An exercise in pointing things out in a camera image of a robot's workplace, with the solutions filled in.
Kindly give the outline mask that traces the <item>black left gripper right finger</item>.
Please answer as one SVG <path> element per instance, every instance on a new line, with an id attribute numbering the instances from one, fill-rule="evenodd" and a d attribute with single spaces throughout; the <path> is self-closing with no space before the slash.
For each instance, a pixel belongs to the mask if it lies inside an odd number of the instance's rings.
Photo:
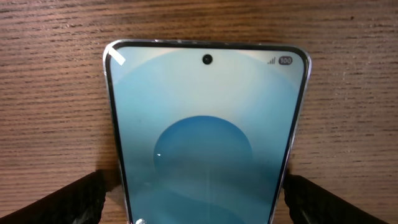
<path id="1" fill-rule="evenodd" d="M 287 174 L 283 188 L 294 224 L 386 224 L 300 175 Z"/>

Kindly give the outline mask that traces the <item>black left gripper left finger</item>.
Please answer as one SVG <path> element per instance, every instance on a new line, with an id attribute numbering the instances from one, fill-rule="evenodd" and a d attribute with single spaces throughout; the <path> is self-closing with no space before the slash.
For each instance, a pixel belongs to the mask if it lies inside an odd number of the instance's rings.
<path id="1" fill-rule="evenodd" d="M 1 224 L 98 224 L 105 203 L 103 171 L 92 172 L 1 218 Z"/>

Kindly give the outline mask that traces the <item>blue screen smartphone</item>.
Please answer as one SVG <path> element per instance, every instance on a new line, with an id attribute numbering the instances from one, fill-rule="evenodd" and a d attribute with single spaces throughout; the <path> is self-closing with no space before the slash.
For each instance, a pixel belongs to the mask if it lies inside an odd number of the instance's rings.
<path id="1" fill-rule="evenodd" d="M 271 223 L 311 68 L 285 44 L 108 44 L 129 223 Z"/>

